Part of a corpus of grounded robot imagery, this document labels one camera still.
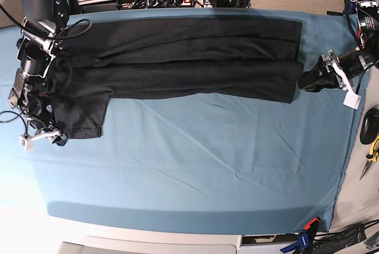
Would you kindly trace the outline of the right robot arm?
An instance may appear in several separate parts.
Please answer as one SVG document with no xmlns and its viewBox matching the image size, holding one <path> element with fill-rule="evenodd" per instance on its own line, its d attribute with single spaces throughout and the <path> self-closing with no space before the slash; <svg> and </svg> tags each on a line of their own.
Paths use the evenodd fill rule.
<svg viewBox="0 0 379 254">
<path fill-rule="evenodd" d="M 68 78 L 60 88 L 51 88 L 50 75 L 54 66 L 63 59 L 63 42 L 87 33 L 92 21 L 85 19 L 87 27 L 73 33 L 72 30 L 80 22 L 68 26 L 69 0 L 21 0 L 21 6 L 25 13 L 22 22 L 16 21 L 5 8 L 1 8 L 22 35 L 17 43 L 20 68 L 16 71 L 8 97 L 12 114 L 24 123 L 20 145 L 25 150 L 31 150 L 35 141 L 47 139 L 63 146 L 68 140 L 65 125 L 55 119 L 51 100 L 69 86 L 73 75 L 72 65 L 68 66 Z"/>
</svg>

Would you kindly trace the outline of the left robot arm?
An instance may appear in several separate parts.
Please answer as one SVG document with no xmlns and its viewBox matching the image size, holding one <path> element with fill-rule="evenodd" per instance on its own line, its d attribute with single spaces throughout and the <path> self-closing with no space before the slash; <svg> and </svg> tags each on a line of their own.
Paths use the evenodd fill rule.
<svg viewBox="0 0 379 254">
<path fill-rule="evenodd" d="M 322 89 L 348 90 L 353 79 L 358 83 L 353 92 L 358 94 L 362 79 L 371 68 L 378 68 L 378 0 L 344 0 L 343 15 L 356 48 L 335 55 L 329 50 L 320 56 L 312 70 L 304 72 L 297 81 L 299 89 L 320 92 Z"/>
</svg>

